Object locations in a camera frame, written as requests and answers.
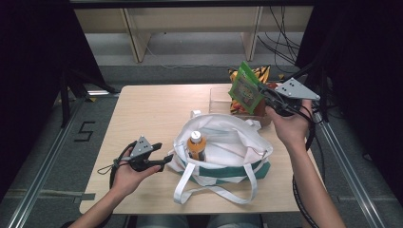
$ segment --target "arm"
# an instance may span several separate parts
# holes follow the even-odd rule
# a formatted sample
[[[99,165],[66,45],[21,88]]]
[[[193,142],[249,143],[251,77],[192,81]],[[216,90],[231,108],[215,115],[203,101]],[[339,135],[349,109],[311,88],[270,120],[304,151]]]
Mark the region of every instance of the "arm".
[[[130,154],[132,148],[125,152]],[[115,174],[112,188],[88,211],[78,218],[70,227],[96,227],[103,222],[115,209],[116,206],[128,195],[137,189],[140,182],[160,170],[159,165],[152,166],[143,172],[134,171],[126,161],[120,162],[120,167]]]
[[[305,100],[302,105],[312,113],[311,101]],[[304,108],[300,111],[309,116]],[[299,195],[309,215],[319,227],[345,227],[305,150],[307,121],[298,114],[281,117],[271,107],[266,107],[266,112],[273,120],[278,138],[290,154]],[[309,227],[305,219],[303,227]]]

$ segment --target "person's left hand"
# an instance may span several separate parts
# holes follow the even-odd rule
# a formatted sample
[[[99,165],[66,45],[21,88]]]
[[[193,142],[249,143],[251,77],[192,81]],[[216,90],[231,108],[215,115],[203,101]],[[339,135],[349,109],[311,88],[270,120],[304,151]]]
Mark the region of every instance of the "person's left hand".
[[[132,149],[132,147],[127,149],[124,157],[129,156]],[[139,186],[140,182],[152,174],[155,174],[161,168],[159,165],[155,165],[142,172],[137,172],[131,168],[127,161],[121,161],[119,165],[120,167],[116,170],[115,180],[111,190],[115,191],[123,198],[133,193]]]

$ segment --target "table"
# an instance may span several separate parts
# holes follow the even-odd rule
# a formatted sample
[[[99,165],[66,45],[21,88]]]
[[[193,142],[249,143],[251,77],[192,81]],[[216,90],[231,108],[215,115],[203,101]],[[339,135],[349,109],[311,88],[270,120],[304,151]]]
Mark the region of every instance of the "table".
[[[209,112],[210,89],[230,88],[229,84],[215,85],[131,85],[123,88],[113,112],[97,161],[86,188],[95,200],[83,200],[80,211],[84,213],[108,191],[109,175],[97,170],[112,163],[121,151],[144,135],[150,143],[162,143],[153,152],[151,160],[159,160],[173,148],[173,141],[182,126],[189,120],[192,110]],[[265,213],[298,211],[292,193],[292,168],[288,153],[278,139],[272,124],[259,133],[274,146],[269,157],[272,164],[263,180],[258,180],[258,193],[246,205],[237,205],[215,193],[205,190],[194,194],[183,205],[173,201],[173,193],[180,175],[169,167],[144,180],[139,188],[114,210],[115,214],[217,214]],[[225,188],[240,197],[250,195],[250,183],[226,183]],[[186,188],[198,187],[189,182]]]

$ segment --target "plastic bottle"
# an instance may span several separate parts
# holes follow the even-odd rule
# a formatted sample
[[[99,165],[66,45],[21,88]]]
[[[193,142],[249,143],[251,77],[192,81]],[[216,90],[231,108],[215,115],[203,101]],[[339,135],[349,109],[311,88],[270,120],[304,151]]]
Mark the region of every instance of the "plastic bottle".
[[[193,131],[190,134],[189,140],[187,140],[187,149],[189,150],[189,157],[198,160],[205,161],[205,149],[206,141],[200,131]]]

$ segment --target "white tote bag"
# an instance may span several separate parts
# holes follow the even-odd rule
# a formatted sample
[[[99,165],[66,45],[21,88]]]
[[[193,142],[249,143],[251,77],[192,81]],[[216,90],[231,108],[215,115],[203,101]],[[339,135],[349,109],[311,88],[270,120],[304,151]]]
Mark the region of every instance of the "white tote bag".
[[[192,193],[210,189],[220,196],[235,203],[245,204],[251,201],[258,191],[257,179],[263,179],[270,168],[268,156],[273,146],[263,139],[258,130],[257,121],[243,121],[225,114],[198,115],[190,119],[174,141],[174,154],[169,167],[182,174],[178,183],[174,201],[183,204]],[[191,132],[200,131],[206,138],[204,149],[205,161],[196,161],[189,157],[187,140]],[[184,191],[187,182],[192,180],[201,188]],[[224,182],[251,183],[249,199],[242,199],[218,186]]]

